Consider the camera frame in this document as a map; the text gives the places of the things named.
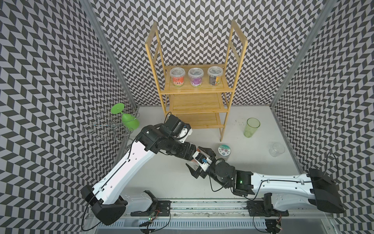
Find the red tomato seed container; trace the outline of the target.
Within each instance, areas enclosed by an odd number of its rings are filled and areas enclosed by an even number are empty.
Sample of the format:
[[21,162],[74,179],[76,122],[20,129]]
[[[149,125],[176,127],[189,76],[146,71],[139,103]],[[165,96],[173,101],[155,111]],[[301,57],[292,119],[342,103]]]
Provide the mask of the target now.
[[169,75],[174,86],[181,87],[184,85],[184,78],[185,78],[186,72],[183,68],[181,67],[172,68],[169,72]]

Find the small purple seed jar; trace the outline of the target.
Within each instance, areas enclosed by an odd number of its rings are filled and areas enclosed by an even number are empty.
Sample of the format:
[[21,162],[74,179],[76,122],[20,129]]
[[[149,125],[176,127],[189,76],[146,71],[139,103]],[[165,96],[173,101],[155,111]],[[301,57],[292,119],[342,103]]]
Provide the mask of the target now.
[[202,84],[204,71],[201,68],[192,68],[188,72],[192,87],[199,87]]

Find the small clear seed jar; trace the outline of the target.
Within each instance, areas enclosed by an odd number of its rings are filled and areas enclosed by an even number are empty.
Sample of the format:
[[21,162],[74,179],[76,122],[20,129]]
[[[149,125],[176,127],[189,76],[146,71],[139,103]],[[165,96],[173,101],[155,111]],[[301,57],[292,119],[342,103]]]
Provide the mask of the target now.
[[212,66],[208,69],[207,73],[210,85],[217,86],[220,84],[223,75],[223,68],[218,66]]

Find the carrot seed container red label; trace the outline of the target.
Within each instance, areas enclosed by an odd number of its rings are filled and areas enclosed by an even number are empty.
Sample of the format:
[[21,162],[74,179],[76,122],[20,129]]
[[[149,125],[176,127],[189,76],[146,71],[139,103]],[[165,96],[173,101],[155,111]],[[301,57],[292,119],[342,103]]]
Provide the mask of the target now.
[[193,158],[199,164],[204,164],[206,161],[206,157],[203,153],[201,153],[200,149],[197,149],[196,152],[193,154]]

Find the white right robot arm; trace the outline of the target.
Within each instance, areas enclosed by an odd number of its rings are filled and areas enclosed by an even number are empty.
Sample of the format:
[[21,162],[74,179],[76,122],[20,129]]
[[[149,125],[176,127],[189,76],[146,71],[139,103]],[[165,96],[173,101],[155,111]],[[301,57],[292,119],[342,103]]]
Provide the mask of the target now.
[[332,214],[345,211],[336,182],[319,169],[300,175],[275,176],[236,170],[220,160],[204,163],[197,169],[188,166],[188,169],[194,178],[209,177],[235,196],[270,201],[272,208],[279,212],[310,206]]

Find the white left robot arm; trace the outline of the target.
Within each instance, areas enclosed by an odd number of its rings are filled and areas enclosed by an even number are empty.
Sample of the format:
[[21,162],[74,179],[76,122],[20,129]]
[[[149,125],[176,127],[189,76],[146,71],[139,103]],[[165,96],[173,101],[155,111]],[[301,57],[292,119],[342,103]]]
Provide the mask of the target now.
[[190,134],[191,129],[185,124],[180,127],[166,124],[144,127],[129,151],[102,180],[81,189],[81,195],[92,207],[95,217],[101,223],[111,225],[125,213],[128,202],[121,197],[121,192],[139,169],[161,150],[180,159],[196,160],[206,171],[213,164],[213,151],[197,149],[194,144],[186,142],[185,138]]

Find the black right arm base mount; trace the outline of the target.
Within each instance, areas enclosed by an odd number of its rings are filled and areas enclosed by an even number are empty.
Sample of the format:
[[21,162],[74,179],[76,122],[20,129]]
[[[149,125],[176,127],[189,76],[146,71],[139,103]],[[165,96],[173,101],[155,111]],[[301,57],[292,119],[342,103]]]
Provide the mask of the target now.
[[275,210],[271,201],[272,193],[266,193],[262,200],[247,201],[246,208],[250,217],[287,217],[289,212]]

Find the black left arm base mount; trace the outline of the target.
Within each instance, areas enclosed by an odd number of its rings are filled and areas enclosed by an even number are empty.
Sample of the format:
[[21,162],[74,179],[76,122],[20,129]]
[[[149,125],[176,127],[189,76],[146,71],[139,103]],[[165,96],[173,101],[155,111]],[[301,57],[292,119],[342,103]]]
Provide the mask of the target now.
[[131,216],[146,217],[156,211],[159,211],[158,216],[161,217],[170,215],[170,200],[160,200],[149,190],[145,190],[141,196],[143,200],[142,205],[146,204],[147,206],[146,208],[137,208],[135,211],[130,212]]

